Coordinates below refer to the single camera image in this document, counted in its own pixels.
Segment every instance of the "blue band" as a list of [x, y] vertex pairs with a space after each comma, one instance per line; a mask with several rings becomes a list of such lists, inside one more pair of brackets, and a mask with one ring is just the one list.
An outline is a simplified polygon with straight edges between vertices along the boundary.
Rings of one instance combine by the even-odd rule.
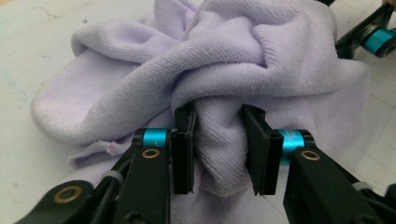
[[290, 164], [290, 153], [297, 147], [304, 147], [304, 138], [298, 130], [278, 130], [284, 137], [281, 165]]
[[166, 134], [167, 134], [167, 129], [159, 129], [159, 128], [146, 129], [145, 134], [143, 135], [142, 147], [165, 148]]
[[379, 29], [364, 43], [364, 48], [375, 54], [383, 44], [396, 36], [395, 31]]

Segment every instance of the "purple fabric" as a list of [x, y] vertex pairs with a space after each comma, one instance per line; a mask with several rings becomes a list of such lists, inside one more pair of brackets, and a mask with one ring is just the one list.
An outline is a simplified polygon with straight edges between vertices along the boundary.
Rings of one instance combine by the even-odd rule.
[[330, 10], [311, 0], [157, 0], [140, 21], [76, 31], [76, 59], [32, 104], [37, 127], [76, 145], [69, 179], [96, 184], [140, 127], [173, 126], [193, 102], [200, 120], [195, 193], [172, 196], [172, 223], [243, 223], [250, 188], [241, 104], [273, 128], [307, 129], [332, 154], [354, 140], [367, 67], [340, 60]]

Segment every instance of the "lavender cloth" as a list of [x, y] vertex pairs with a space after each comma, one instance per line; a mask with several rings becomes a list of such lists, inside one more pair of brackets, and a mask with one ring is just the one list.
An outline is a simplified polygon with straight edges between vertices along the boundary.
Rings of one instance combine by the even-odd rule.
[[307, 129], [332, 154], [354, 139], [367, 67], [337, 59], [330, 10], [311, 0], [157, 0], [154, 13], [74, 33], [76, 59], [32, 103], [37, 127], [80, 148], [70, 179], [96, 184], [140, 127], [173, 126], [193, 102], [200, 120], [195, 193], [172, 196], [172, 223], [243, 223], [250, 188], [241, 104], [273, 128]]

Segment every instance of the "white surface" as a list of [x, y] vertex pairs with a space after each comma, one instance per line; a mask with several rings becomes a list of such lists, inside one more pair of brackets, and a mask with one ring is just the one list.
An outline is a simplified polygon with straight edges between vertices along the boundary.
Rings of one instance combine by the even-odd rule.
[[[338, 34], [380, 6], [380, 0], [337, 0]], [[33, 124], [29, 104], [40, 85], [70, 62], [73, 31], [87, 23], [135, 19], [152, 10], [153, 0], [15, 0], [0, 6], [0, 224], [26, 215], [42, 195], [71, 172], [65, 160], [73, 148], [54, 142]], [[395, 27], [395, 17], [390, 23]], [[378, 60], [361, 138], [334, 157], [379, 193], [396, 183], [396, 53]], [[282, 206], [287, 174], [276, 196], [246, 202], [247, 223], [288, 223]], [[262, 213], [250, 214], [260, 206]]]

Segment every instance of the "cloth fold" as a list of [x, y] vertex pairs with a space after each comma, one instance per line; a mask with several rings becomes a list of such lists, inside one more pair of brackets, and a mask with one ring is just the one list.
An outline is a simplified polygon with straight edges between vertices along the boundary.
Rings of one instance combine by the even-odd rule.
[[81, 148], [68, 178], [95, 184], [136, 129], [172, 128], [174, 109], [192, 102], [195, 193], [172, 196], [172, 223], [243, 223], [242, 104], [264, 109], [275, 129], [307, 129], [329, 154], [359, 132], [368, 69], [338, 59], [334, 39], [331, 11], [311, 0], [157, 0], [139, 21], [76, 31], [76, 59], [38, 93], [32, 117], [48, 136]]

